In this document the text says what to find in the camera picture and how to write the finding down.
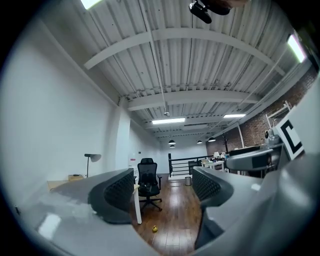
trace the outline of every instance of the metal waste bin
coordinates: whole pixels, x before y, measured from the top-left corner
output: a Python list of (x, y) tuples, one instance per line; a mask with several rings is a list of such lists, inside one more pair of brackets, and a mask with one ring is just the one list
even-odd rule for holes
[(191, 186), (191, 177), (185, 177), (184, 178), (184, 184), (186, 186)]

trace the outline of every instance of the yellow toy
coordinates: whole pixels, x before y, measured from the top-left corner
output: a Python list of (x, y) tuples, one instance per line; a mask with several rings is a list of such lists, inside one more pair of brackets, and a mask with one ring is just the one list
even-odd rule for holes
[(157, 227), (157, 226), (153, 226), (152, 232), (153, 232), (153, 233), (156, 233), (157, 231), (158, 231), (158, 227)]

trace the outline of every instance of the wooden floor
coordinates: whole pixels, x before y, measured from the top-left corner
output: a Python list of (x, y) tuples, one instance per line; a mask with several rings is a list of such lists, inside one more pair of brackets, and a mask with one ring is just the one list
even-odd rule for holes
[[(184, 180), (168, 180), (168, 177), (169, 175), (162, 174), (160, 194), (154, 197), (162, 198), (162, 202), (156, 202), (162, 211), (148, 205), (141, 215), (142, 224), (138, 224), (132, 203), (132, 225), (139, 235), (162, 255), (187, 255), (194, 250), (200, 226), (200, 201), (192, 186), (185, 186)], [(156, 233), (152, 231), (153, 226), (158, 227)]]

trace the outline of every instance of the chair seat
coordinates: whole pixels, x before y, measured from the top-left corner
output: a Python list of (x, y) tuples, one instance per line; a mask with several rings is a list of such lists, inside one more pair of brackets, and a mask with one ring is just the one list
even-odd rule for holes
[(150, 192), (148, 192), (148, 193), (146, 193), (144, 191), (140, 191), (139, 189), (138, 189), (138, 192), (139, 192), (140, 197), (153, 197), (153, 196), (160, 194), (160, 190), (159, 190), (158, 185), (152, 186)]

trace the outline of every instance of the brick wall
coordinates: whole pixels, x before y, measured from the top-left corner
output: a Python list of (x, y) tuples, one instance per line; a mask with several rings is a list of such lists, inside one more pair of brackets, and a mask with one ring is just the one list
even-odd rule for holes
[[(245, 123), (240, 125), (243, 143), (244, 146), (250, 147), (255, 144), (262, 144), (265, 139), (265, 131), (269, 129), (269, 125), (266, 119), (266, 114), (269, 116), (272, 113), (276, 112), (277, 110), (283, 107), (283, 102), (287, 101), (292, 107), (297, 105), (303, 96), (306, 94), (308, 89), (313, 84), (314, 80), (317, 77), (316, 70), (311, 67), (301, 79), (284, 95), (282, 95), (278, 100), (264, 109), (262, 112), (258, 113)], [(276, 123), (278, 123), (281, 118), (283, 118), (288, 112), (279, 116), (276, 119)], [(225, 133), (227, 139), (229, 139), (227, 145), (228, 149), (233, 150), (235, 148), (242, 148), (241, 139), (239, 135), (238, 128), (234, 128)], [(208, 155), (213, 155), (214, 152), (225, 152), (226, 148), (223, 145), (223, 138), (222, 136), (218, 136), (216, 141), (214, 142), (207, 142), (206, 143), (206, 150)]]

